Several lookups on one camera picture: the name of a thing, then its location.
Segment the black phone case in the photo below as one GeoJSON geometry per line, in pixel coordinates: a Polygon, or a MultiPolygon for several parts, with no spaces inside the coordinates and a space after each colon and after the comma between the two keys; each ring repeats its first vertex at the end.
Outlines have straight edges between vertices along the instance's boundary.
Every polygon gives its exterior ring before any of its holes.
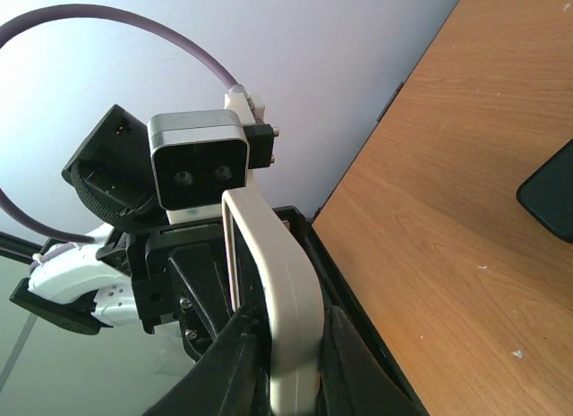
{"type": "Polygon", "coordinates": [[[516,199],[552,235],[572,243],[572,140],[520,184],[516,199]]]}

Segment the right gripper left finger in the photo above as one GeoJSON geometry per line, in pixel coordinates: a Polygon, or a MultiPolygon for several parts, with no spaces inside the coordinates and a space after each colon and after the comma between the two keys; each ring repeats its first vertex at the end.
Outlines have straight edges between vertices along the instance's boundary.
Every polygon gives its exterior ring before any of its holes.
{"type": "Polygon", "coordinates": [[[270,415],[266,327],[242,307],[191,371],[147,415],[270,415]]]}

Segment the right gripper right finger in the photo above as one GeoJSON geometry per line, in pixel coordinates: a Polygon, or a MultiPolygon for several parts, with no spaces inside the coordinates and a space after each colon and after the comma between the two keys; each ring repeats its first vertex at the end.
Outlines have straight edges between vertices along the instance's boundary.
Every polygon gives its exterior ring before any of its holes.
{"type": "Polygon", "coordinates": [[[319,415],[413,415],[342,309],[325,309],[319,415]]]}

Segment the cream white phone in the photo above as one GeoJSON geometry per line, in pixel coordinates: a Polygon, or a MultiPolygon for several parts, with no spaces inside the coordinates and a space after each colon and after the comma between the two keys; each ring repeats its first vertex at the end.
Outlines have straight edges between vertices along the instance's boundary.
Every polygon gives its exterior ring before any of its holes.
{"type": "Polygon", "coordinates": [[[256,264],[271,337],[269,404],[277,415],[313,415],[324,326],[321,287],[304,250],[254,187],[224,191],[221,201],[230,298],[240,295],[235,234],[256,264]]]}

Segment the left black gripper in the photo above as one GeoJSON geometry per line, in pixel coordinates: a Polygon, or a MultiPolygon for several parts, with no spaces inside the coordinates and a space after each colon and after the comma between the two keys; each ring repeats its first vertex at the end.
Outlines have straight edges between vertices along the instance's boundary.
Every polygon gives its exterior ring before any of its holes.
{"type": "Polygon", "coordinates": [[[163,226],[127,237],[126,255],[143,330],[175,322],[198,361],[233,316],[221,223],[163,226]]]}

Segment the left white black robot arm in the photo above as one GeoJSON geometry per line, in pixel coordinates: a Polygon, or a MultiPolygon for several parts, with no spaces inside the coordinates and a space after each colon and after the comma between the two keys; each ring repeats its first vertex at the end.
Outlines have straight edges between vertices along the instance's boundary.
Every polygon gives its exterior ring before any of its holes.
{"type": "Polygon", "coordinates": [[[112,106],[62,172],[101,226],[43,227],[47,242],[13,303],[82,335],[177,322],[185,352],[200,359],[232,315],[222,195],[271,164],[276,135],[229,109],[143,123],[112,106]]]}

